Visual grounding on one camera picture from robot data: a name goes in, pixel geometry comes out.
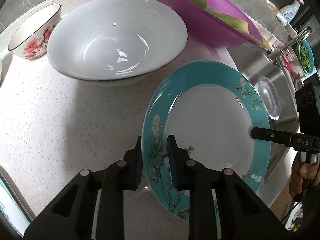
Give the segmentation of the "person right hand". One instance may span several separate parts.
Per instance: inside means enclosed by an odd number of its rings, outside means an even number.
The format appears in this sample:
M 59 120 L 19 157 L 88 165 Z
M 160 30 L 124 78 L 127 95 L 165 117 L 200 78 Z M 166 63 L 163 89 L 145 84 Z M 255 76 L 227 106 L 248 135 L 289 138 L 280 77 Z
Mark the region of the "person right hand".
M 319 184 L 319 158 L 314 164 L 302 163 L 300 159 L 300 153 L 298 152 L 291 167 L 291 179 L 289 183 L 289 194 L 291 197 L 301 194 L 303 180 L 313 181 L 313 187 Z

